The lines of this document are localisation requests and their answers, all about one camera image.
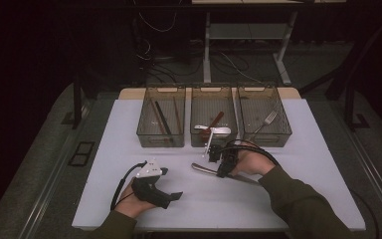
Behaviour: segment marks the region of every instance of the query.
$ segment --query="sleeve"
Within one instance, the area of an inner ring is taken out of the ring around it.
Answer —
[[[259,183],[269,193],[273,211],[287,223],[294,239],[354,238],[322,195],[292,179],[281,167],[273,168]]]
[[[111,211],[102,225],[89,234],[89,239],[130,239],[136,220],[122,213]]]

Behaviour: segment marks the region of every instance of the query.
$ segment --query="long-sleeve shirt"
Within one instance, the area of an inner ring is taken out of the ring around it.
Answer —
[[[352,232],[334,214],[327,200],[311,186],[292,179],[276,166],[259,183],[269,193],[272,209],[289,226],[294,239],[351,239]],[[136,220],[111,211],[90,239],[129,239]]]

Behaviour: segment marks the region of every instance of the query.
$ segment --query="fork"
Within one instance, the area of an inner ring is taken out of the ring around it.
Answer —
[[[271,124],[271,123],[273,122],[273,120],[275,120],[275,118],[276,118],[277,115],[278,115],[278,113],[277,113],[275,110],[273,110],[273,111],[266,117],[266,119],[263,121],[262,125],[261,125],[259,128],[257,128],[257,129],[253,132],[253,136],[250,136],[250,137],[248,138],[248,140],[253,140],[253,139],[256,137],[257,133],[258,133],[264,126]]]

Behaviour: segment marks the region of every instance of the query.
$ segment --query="gray carpet floor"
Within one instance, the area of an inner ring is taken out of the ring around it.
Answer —
[[[213,46],[213,82],[251,81],[237,73],[230,61],[219,53],[223,52],[236,68],[242,69],[247,76],[280,83],[280,76],[272,59],[272,52],[279,47],[278,44],[234,44],[231,46],[230,43],[220,43]],[[350,49],[351,45],[347,43],[290,45],[286,52],[285,64],[288,66],[292,86],[298,89],[328,73],[343,61]],[[196,51],[196,55],[201,56],[201,52]],[[193,58],[187,64],[160,61],[156,67],[159,71],[152,71],[148,82],[158,82],[160,79],[165,82],[202,82],[200,62],[199,57]],[[343,100],[328,101],[324,97],[327,86],[328,84],[323,84],[303,97],[308,100],[335,162],[347,186],[353,191],[353,197],[365,219],[367,230],[356,232],[357,238],[376,238],[377,231],[379,238],[382,238],[382,200],[365,172],[359,150],[353,142],[354,137],[359,139],[359,143],[382,176],[382,120],[372,111],[368,102],[357,94],[355,113],[363,115],[370,127],[350,132],[343,123]],[[66,118],[73,111],[72,92],[72,86],[69,86],[55,102],[48,119],[0,202],[0,238],[76,239],[88,235],[88,232],[73,228],[71,224],[118,93],[101,93],[96,100],[85,99],[84,119],[79,128],[73,130],[66,124]],[[95,143],[88,164],[84,167],[69,166],[68,161],[82,141]],[[142,236],[286,238],[283,233],[150,233]]]

